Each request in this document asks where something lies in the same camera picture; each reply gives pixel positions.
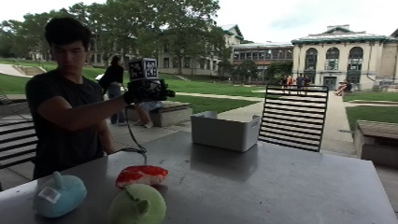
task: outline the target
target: black chair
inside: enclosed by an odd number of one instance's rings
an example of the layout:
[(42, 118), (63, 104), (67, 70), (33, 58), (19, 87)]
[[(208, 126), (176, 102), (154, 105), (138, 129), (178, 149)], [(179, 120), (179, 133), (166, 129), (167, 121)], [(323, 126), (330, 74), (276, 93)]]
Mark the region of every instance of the black chair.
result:
[(328, 101), (328, 88), (267, 85), (258, 141), (319, 151)]
[(19, 119), (30, 119), (27, 102), (25, 100), (23, 102), (14, 103), (0, 89), (0, 119), (9, 116), (17, 116)]
[(0, 170), (31, 161), (35, 157), (35, 145), (37, 136), (31, 119), (0, 124)]

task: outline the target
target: camera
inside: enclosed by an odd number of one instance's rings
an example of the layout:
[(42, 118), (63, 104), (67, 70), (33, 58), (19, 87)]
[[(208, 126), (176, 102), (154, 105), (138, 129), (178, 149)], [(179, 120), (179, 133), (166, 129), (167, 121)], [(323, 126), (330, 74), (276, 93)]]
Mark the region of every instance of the camera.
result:
[(174, 97), (175, 93), (167, 90), (163, 78), (158, 76), (157, 60), (141, 58), (127, 63), (129, 82), (127, 94), (134, 103), (163, 101)]

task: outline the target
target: dark hair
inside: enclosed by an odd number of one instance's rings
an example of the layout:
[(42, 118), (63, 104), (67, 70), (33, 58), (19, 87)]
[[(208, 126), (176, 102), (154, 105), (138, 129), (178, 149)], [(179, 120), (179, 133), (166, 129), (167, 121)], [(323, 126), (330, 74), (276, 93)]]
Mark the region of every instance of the dark hair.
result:
[(49, 45), (65, 45), (81, 40), (87, 50), (90, 31), (71, 17), (55, 17), (47, 22), (45, 38)]
[(115, 65), (119, 61), (121, 61), (121, 58), (118, 56), (113, 56), (110, 64)]

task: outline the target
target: building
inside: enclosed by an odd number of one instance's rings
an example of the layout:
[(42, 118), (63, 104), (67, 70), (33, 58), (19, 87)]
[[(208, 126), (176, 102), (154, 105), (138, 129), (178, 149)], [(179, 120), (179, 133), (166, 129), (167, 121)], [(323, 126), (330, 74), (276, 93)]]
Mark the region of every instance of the building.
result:
[(290, 42), (266, 42), (263, 44), (232, 45), (232, 65), (239, 65), (244, 60), (252, 60), (258, 72), (263, 72), (267, 66), (279, 61), (291, 61), (294, 56), (294, 45)]
[(294, 69), (315, 85), (335, 89), (347, 79), (369, 89), (376, 79), (396, 77), (398, 30), (389, 35), (354, 32), (348, 25), (328, 26), (322, 34), (294, 39)]
[[(219, 26), (223, 30), (224, 46), (228, 48), (239, 44), (243, 40), (242, 33), (235, 24)], [(182, 73), (184, 75), (207, 75), (215, 76), (218, 74), (216, 57), (208, 57), (204, 61), (198, 61), (195, 58), (184, 58), (182, 61)], [(175, 74), (178, 72), (178, 62), (172, 60), (172, 55), (162, 49), (158, 56), (158, 69), (160, 73)]]

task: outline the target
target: white sky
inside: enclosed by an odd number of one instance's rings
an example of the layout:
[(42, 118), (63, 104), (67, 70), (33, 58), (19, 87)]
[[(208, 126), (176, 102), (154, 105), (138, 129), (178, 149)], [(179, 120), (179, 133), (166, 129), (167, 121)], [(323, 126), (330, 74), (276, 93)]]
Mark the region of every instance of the white sky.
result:
[[(326, 31), (328, 25), (348, 24), (352, 31), (389, 35), (398, 28), (398, 0), (218, 0), (218, 25), (236, 24), (244, 39), (288, 42)], [(77, 2), (105, 0), (10, 0), (0, 7), (0, 21), (21, 20)]]

